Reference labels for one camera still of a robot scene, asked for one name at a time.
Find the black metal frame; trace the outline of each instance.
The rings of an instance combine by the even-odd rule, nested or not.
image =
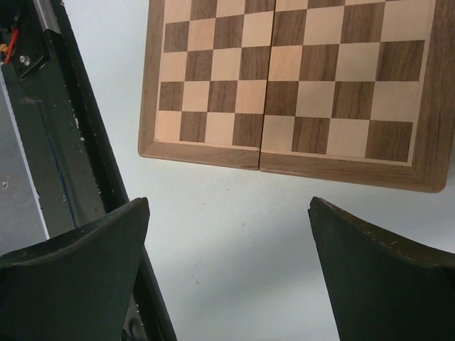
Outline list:
[[[60,0],[50,3],[60,32],[42,32],[34,20],[36,34],[21,35],[17,43],[20,54],[33,47],[39,68],[24,73],[15,53],[2,70],[52,237],[129,199],[65,7]],[[32,0],[28,8],[34,10]],[[42,55],[37,56],[39,48]],[[145,248],[125,321],[125,328],[132,327],[147,340],[176,340]]]

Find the light square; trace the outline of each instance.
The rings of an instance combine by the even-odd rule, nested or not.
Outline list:
[[[365,158],[369,125],[363,119],[331,119],[327,155]]]
[[[189,21],[192,0],[166,0],[164,5],[164,22],[179,23]]]
[[[237,16],[245,12],[245,0],[218,0],[216,16]]]
[[[161,81],[183,82],[186,74],[187,52],[163,53],[161,58]]]
[[[368,82],[376,79],[379,43],[340,44],[336,80]]]
[[[308,0],[277,0],[276,11],[295,11],[307,8]]]
[[[183,112],[206,112],[210,82],[185,82],[183,86]]]
[[[332,116],[335,82],[299,82],[298,117]]]
[[[238,80],[240,76],[241,48],[213,51],[212,80]]]
[[[377,4],[378,2],[385,2],[385,0],[346,0],[346,6],[349,6],[349,5]]]
[[[424,40],[431,0],[388,1],[381,41]]]
[[[205,142],[221,146],[231,146],[234,134],[235,114],[230,112],[207,113]]]
[[[242,47],[270,46],[274,12],[246,14],[243,19]]]
[[[214,39],[214,18],[190,21],[188,51],[212,50]]]
[[[269,80],[299,80],[302,46],[272,48]]]
[[[419,82],[376,82],[371,119],[416,122],[421,98]]]
[[[241,80],[237,83],[235,112],[264,114],[266,80]]]
[[[344,7],[309,9],[306,12],[304,45],[327,45],[341,42]]]
[[[155,141],[177,142],[180,139],[181,112],[156,113]]]
[[[264,151],[291,151],[294,117],[265,116],[262,146]]]

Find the dark square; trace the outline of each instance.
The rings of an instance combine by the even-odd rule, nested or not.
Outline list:
[[[374,43],[381,40],[385,3],[346,6],[342,43]]]
[[[381,43],[376,80],[418,81],[424,45],[423,40]]]
[[[180,141],[205,142],[206,112],[182,112]]]
[[[300,153],[325,154],[327,152],[330,119],[296,117],[292,151]]]
[[[275,10],[275,0],[245,0],[245,14]]]
[[[209,112],[235,112],[237,81],[210,82],[208,90]]]
[[[295,116],[299,82],[268,82],[265,114]]]
[[[191,20],[216,17],[216,0],[192,0]]]
[[[188,48],[190,22],[167,23],[164,34],[164,52],[181,52]]]
[[[183,103],[183,82],[162,82],[159,93],[159,109],[179,112]]]
[[[344,6],[345,0],[308,0],[309,9],[321,9],[323,7]]]
[[[365,157],[407,162],[411,134],[410,122],[371,121]]]
[[[210,80],[212,75],[212,56],[213,50],[188,52],[185,80]]]
[[[300,80],[333,81],[339,45],[305,45],[301,54]]]
[[[261,146],[263,116],[258,114],[235,114],[233,146]]]
[[[242,47],[243,15],[216,18],[214,49]]]
[[[240,80],[266,80],[269,73],[270,47],[243,48]]]
[[[272,46],[303,45],[306,10],[276,12]]]
[[[337,82],[332,117],[370,119],[374,91],[374,82]]]

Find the wire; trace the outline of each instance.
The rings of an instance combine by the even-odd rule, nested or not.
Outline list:
[[[9,43],[9,46],[8,46],[8,52],[6,53],[6,59],[5,59],[5,64],[8,64],[10,59],[11,59],[11,56],[13,55],[13,50],[14,50],[14,45],[16,44],[16,40],[17,40],[17,36],[19,34],[19,30],[16,30],[16,28],[14,26],[11,27],[11,32],[13,34],[12,38],[11,38],[11,42]]]

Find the screw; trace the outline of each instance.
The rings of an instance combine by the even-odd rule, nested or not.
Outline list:
[[[22,55],[21,57],[19,57],[19,62],[21,62],[25,66],[29,66],[30,65],[30,57],[28,57],[27,55]]]

